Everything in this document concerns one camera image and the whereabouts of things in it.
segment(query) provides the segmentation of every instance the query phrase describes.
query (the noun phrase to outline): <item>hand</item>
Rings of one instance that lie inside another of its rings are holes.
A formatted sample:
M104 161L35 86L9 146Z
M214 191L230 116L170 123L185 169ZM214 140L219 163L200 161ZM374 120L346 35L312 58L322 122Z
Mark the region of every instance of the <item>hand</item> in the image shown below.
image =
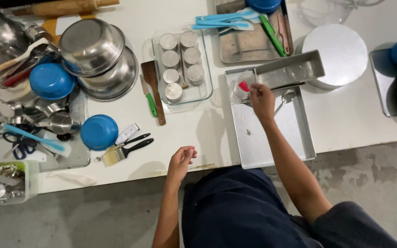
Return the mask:
M261 124L268 125L273 122L275 111L275 96L264 84L251 84L251 100L254 112Z
M197 157L195 147L181 147L171 157L166 176L166 184L180 187L180 183L188 172L188 165L192 164L191 159Z

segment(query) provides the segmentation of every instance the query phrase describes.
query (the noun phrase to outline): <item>concrete floor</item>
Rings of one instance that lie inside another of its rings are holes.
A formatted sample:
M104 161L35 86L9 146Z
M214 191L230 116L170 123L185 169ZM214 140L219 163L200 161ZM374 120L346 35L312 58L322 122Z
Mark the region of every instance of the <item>concrete floor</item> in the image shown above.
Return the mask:
M357 202L397 239L397 143L319 154L306 164L331 203ZM290 213L297 214L274 169L265 172ZM186 181L207 173L190 173ZM0 248L150 247L163 184L163 177L151 178L2 206Z

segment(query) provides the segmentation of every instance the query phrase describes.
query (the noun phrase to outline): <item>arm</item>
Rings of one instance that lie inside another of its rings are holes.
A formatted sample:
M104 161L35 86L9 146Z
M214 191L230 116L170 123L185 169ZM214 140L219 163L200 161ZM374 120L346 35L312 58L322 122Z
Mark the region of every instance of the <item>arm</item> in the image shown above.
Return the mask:
M326 213L332 204L309 168L296 155L274 121L275 97L262 84L251 85L251 99L255 114L266 132L278 175L290 199L309 223Z
M195 147L182 147L169 162L168 175L163 188L159 220L154 234L153 248L175 248L180 246L179 238L179 187L191 159L197 157Z

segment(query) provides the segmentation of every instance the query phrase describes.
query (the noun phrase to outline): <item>metal spoon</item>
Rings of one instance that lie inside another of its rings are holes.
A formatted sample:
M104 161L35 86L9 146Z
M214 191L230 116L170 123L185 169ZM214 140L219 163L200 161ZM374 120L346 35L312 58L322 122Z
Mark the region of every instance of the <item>metal spoon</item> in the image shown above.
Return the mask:
M273 116L277 115L277 113L278 113L279 110L283 107L284 104L292 102L292 100L295 98L295 96L296 96L295 90L288 90L288 91L286 91L286 92L281 96L282 103L280 104L280 106L278 107L278 109L275 110L275 113L273 114Z

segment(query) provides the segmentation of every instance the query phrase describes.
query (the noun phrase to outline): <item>wooden spatula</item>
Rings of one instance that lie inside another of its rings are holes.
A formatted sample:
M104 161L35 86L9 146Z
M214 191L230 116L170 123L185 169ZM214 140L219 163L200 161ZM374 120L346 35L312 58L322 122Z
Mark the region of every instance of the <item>wooden spatula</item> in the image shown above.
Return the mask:
M9 61L7 61L7 62L5 62L5 63L3 63L3 64L0 64L0 72L1 72L2 70L5 70L5 69L9 68L9 67L12 66L12 65L15 65L16 63L18 63L19 61L21 61L21 60L27 58L28 56L30 56L31 51L32 51L34 48L38 47L39 45L48 44L48 43L49 43L49 42L48 42L48 40L47 40L46 38L41 38L41 39L39 39L37 42L34 42L33 44L31 44L31 45L27 48L27 51L26 51L24 54L22 54L21 56L19 56L18 58L15 58L15 59L9 60Z
M166 124L165 113L163 112L162 101L160 100L159 86L157 82L157 71L154 60L140 64L142 66L142 74L145 81L151 86L154 94L154 102L156 103L157 118L159 119L159 125L163 126Z

